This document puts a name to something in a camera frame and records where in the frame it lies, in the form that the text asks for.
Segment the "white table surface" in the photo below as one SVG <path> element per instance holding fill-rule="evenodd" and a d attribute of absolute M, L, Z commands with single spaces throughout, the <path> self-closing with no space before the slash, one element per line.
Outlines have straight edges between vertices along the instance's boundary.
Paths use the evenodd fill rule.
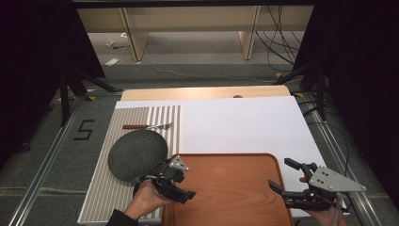
<path fill-rule="evenodd" d="M 286 166 L 285 157 L 326 165 L 294 97 L 123 101 L 116 108 L 163 105 L 182 107 L 180 153 L 271 153 L 289 191 L 308 186 L 298 180 L 302 170 Z M 292 214 L 309 216 L 297 209 Z"/>

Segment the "aluminum rail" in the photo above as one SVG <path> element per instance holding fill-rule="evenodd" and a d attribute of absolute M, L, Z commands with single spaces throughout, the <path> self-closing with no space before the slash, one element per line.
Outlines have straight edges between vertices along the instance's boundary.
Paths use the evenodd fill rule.
<path fill-rule="evenodd" d="M 310 94 L 306 94 L 306 98 L 308 101 L 315 101 Z M 338 145 L 337 140 L 335 137 L 332 135 L 332 132 L 328 126 L 327 123 L 322 121 L 321 117 L 319 116 L 318 113 L 313 111 L 313 119 L 316 122 L 320 122 L 323 124 L 323 126 L 318 126 L 322 136 L 326 140 L 326 143 L 328 145 L 328 149 L 332 153 L 332 156 L 334 157 L 335 162 L 337 163 L 340 171 L 344 172 L 345 170 L 345 165 L 346 165 L 346 156 L 345 153 L 343 153 L 343 150 L 340 148 Z M 350 168 L 350 166 L 347 166 L 346 169 L 346 175 L 348 178 L 350 178 L 353 181 L 358 181 L 354 171 Z M 369 198 L 366 196 L 365 192 L 352 192 L 351 193 L 353 196 L 353 200 L 356 203 L 360 214 L 363 216 L 363 220 L 365 221 L 366 225 L 370 226 L 379 226 L 382 225 L 381 221 L 379 220 L 378 216 L 376 215 L 375 208 L 373 207 L 373 204 L 370 202 Z"/>
<path fill-rule="evenodd" d="M 85 100 L 85 97 L 76 97 L 73 101 L 71 115 L 65 124 L 59 129 L 52 146 L 50 147 L 48 153 L 44 157 L 41 166 L 36 173 L 35 178 L 30 184 L 29 188 L 26 190 L 24 197 L 22 198 L 20 204 L 16 208 L 11 221 L 8 226 L 19 226 L 24 225 L 24 222 L 32 209 L 32 206 L 39 195 L 40 188 L 43 185 L 51 167 L 53 166 L 56 156 L 64 143 L 65 136 L 70 131 L 71 125 L 74 122 L 76 113 L 80 105 Z"/>

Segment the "black panel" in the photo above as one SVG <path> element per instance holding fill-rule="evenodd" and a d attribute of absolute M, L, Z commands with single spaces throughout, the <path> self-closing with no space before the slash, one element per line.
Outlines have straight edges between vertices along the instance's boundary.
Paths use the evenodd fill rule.
<path fill-rule="evenodd" d="M 104 72 L 71 2 L 0 5 L 1 169 L 29 140 L 59 88 L 65 67 L 94 77 L 104 77 Z"/>
<path fill-rule="evenodd" d="M 329 80 L 360 151 L 399 207 L 398 9 L 368 4 L 354 12 Z"/>

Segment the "human arm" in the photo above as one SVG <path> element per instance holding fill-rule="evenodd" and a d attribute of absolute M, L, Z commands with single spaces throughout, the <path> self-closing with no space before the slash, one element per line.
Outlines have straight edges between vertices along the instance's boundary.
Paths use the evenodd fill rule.
<path fill-rule="evenodd" d="M 161 206 L 172 203 L 173 201 L 158 193 L 150 180 L 146 180 L 140 185 L 140 189 L 123 213 L 119 210 L 114 210 L 107 226 L 137 225 L 137 221 L 141 217 L 148 215 Z"/>

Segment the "human hand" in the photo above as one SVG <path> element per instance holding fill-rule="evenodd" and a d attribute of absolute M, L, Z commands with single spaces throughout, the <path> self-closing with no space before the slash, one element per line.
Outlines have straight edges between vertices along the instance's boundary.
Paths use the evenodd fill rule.
<path fill-rule="evenodd" d="M 299 178 L 299 181 L 302 183 L 307 183 L 308 179 L 306 177 Z M 330 225 L 340 225 L 346 226 L 345 218 L 343 217 L 343 212 L 341 210 L 335 209 L 331 206 L 328 210 L 324 211 L 312 211 L 312 210 L 303 210 L 312 218 L 314 218 L 319 225 L 321 226 L 330 226 Z"/>
<path fill-rule="evenodd" d="M 139 190 L 126 207 L 124 214 L 130 218 L 139 219 L 161 206 L 172 203 L 174 201 L 158 193 L 151 180 L 146 180 L 140 185 Z"/>

